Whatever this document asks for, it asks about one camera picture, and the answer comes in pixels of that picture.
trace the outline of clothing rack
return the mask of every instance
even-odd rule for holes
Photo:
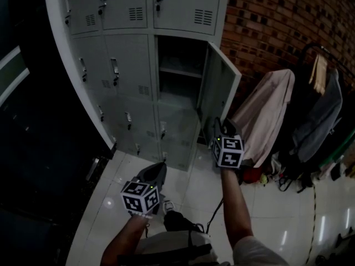
[[[332,58],[331,61],[335,61],[338,65],[340,65],[352,78],[354,78],[355,80],[355,75],[350,71],[350,69],[348,69],[339,59],[337,59],[327,48],[325,48],[324,46],[318,44],[318,43],[309,43],[307,44],[301,51],[301,55],[298,59],[296,68],[297,70],[299,70],[303,64],[303,62],[305,61],[305,57],[306,57],[306,53],[307,51],[312,48],[312,47],[316,47],[319,48],[321,51],[327,53],[329,55],[329,57]]]

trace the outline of beige cloth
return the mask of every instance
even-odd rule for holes
[[[268,72],[232,120],[242,130],[244,160],[260,167],[269,155],[291,100],[295,75],[289,70]]]

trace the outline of shoe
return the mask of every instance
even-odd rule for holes
[[[169,211],[175,211],[175,205],[170,200],[163,202],[163,213],[166,215]]]

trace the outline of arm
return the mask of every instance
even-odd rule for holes
[[[240,190],[238,179],[233,170],[221,168],[224,200],[224,221],[228,240],[234,248],[243,237],[252,236],[251,221]]]
[[[117,255],[134,254],[148,219],[134,215],[106,247],[101,266],[116,266]]]

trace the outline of leg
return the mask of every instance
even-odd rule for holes
[[[189,230],[201,232],[198,226],[195,226],[188,219],[184,218],[181,213],[175,212],[175,206],[171,202],[165,202],[163,208],[166,212],[166,215],[164,217],[164,226],[168,232]]]

